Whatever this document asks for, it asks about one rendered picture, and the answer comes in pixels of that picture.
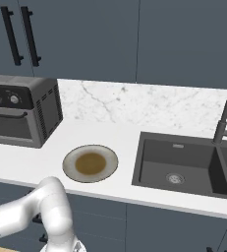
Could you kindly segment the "grey base cupboard front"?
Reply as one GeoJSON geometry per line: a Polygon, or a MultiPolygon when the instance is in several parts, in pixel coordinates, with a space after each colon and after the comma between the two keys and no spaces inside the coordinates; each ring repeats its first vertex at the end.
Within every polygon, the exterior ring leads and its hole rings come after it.
{"type": "Polygon", "coordinates": [[[227,252],[227,220],[127,205],[127,252],[227,252]]]}
{"type": "MultiPolygon", "coordinates": [[[[0,205],[20,199],[32,188],[0,182],[0,205]]],[[[68,194],[75,234],[87,252],[125,252],[126,204],[68,194]]],[[[46,244],[42,223],[30,222],[27,229],[0,238],[0,246],[19,252],[39,252],[46,244]]]]}

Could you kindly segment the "dark grey sink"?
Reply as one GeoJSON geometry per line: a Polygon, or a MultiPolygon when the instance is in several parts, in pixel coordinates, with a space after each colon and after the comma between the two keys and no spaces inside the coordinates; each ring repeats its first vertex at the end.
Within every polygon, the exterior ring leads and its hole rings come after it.
{"type": "Polygon", "coordinates": [[[132,184],[227,199],[227,141],[142,132],[132,184]]]}

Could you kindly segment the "grey plate with brown centre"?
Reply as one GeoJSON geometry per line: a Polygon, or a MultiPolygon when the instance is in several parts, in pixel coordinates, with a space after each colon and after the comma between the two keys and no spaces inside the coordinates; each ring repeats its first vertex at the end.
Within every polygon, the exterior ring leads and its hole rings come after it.
{"type": "Polygon", "coordinates": [[[85,145],[71,150],[63,159],[63,171],[70,179],[94,183],[110,177],[118,168],[116,153],[102,145],[85,145]]]}

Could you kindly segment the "grey toaster oven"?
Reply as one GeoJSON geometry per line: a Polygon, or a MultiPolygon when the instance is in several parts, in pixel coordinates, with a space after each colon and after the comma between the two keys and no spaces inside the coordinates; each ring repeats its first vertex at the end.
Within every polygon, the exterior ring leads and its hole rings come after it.
{"type": "Polygon", "coordinates": [[[62,120],[56,79],[0,75],[0,144],[40,149],[62,120]]]}

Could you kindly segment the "grey wall cupboard door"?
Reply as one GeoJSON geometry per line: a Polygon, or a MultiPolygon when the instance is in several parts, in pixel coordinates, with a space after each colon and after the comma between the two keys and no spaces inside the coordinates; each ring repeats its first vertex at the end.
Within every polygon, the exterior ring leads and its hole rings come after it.
{"type": "Polygon", "coordinates": [[[22,23],[22,17],[18,0],[0,0],[0,7],[7,6],[14,13],[11,22],[19,49],[19,53],[24,57],[21,66],[16,66],[12,56],[9,40],[4,26],[0,10],[0,75],[11,76],[33,76],[30,56],[28,54],[28,43],[22,23]]]}
{"type": "Polygon", "coordinates": [[[141,0],[137,81],[227,89],[227,0],[141,0]]]}
{"type": "Polygon", "coordinates": [[[36,77],[133,83],[139,0],[19,0],[28,8],[36,77]]]}

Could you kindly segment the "toaster oven door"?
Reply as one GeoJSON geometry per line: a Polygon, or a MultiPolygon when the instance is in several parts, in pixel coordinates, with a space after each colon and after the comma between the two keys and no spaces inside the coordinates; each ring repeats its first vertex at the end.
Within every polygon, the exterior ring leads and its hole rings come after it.
{"type": "Polygon", "coordinates": [[[0,114],[28,116],[22,119],[0,117],[0,144],[41,148],[44,141],[34,110],[0,107],[0,114]]]}

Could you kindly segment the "dark grey tap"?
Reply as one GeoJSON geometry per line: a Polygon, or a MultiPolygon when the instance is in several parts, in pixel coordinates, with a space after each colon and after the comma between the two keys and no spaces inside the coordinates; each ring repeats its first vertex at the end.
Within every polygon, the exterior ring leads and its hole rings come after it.
{"type": "Polygon", "coordinates": [[[223,137],[227,137],[227,99],[220,120],[217,123],[216,130],[212,142],[220,144],[223,137]]]}

